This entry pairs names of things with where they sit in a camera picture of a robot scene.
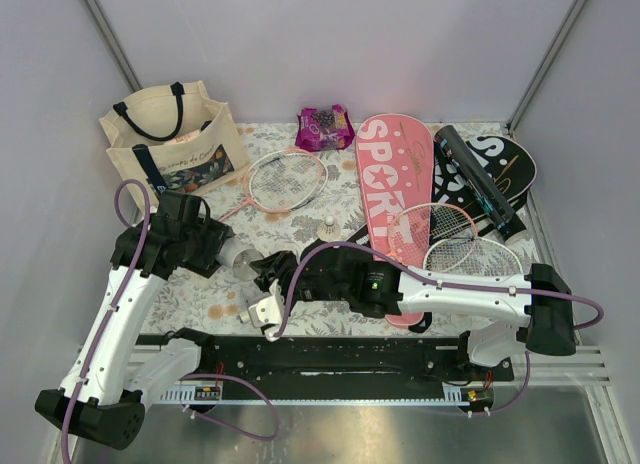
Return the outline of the black shuttlecock tube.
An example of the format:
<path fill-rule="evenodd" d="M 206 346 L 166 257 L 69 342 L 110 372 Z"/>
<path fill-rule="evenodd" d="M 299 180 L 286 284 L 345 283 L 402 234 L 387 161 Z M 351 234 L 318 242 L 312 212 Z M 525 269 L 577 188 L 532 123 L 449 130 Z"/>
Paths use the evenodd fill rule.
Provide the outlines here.
<path fill-rule="evenodd" d="M 504 242 L 516 242 L 526 231 L 526 226 L 454 126 L 446 125 L 438 130 L 435 142 L 473 190 L 477 202 Z"/>

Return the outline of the white shuttlecock mid table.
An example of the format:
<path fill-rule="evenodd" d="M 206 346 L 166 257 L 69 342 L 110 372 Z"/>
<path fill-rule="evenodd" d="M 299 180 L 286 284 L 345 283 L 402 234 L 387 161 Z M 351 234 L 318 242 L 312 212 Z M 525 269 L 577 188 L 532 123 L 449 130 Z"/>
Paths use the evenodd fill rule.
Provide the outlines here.
<path fill-rule="evenodd" d="M 340 241 L 341 226 L 334 216 L 326 216 L 317 229 L 317 237 L 323 242 Z"/>

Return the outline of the white shuttlecock tube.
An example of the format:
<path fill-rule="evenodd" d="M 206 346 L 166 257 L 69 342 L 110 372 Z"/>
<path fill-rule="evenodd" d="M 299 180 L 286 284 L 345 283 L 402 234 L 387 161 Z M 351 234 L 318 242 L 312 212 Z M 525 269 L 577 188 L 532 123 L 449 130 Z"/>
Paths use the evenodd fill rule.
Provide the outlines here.
<path fill-rule="evenodd" d="M 263 258 L 264 255 L 260 251 L 233 238 L 224 243 L 216 261 L 228 268 L 236 279 L 251 281 L 257 277 L 251 263 Z"/>

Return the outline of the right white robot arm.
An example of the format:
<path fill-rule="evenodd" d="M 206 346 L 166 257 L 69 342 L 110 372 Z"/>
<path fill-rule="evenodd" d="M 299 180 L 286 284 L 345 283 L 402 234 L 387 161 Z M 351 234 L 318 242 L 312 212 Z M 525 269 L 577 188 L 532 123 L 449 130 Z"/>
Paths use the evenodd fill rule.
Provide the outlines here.
<path fill-rule="evenodd" d="M 255 283 L 283 305 L 284 319 L 300 302 L 335 301 L 367 318 L 466 314 L 490 325 L 466 331 L 455 367 L 475 380 L 515 354 L 554 357 L 576 352 L 570 289 L 556 270 L 534 263 L 526 274 L 468 276 L 403 266 L 353 242 L 314 242 L 303 257 L 280 251 L 251 262 Z"/>

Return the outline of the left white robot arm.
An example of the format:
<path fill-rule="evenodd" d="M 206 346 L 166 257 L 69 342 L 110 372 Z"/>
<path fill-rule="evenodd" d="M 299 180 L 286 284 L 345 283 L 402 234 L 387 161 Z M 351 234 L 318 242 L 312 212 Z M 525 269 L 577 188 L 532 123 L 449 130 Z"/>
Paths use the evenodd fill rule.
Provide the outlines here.
<path fill-rule="evenodd" d="M 234 233 L 213 219 L 200 197 L 164 192 L 148 222 L 125 230 L 111 256 L 106 292 L 75 363 L 55 389 L 39 393 L 36 412 L 58 429 L 123 450 L 139 433 L 147 409 L 186 374 L 216 370 L 207 336 L 183 328 L 138 371 L 127 370 L 151 305 L 178 268 L 210 277 Z"/>

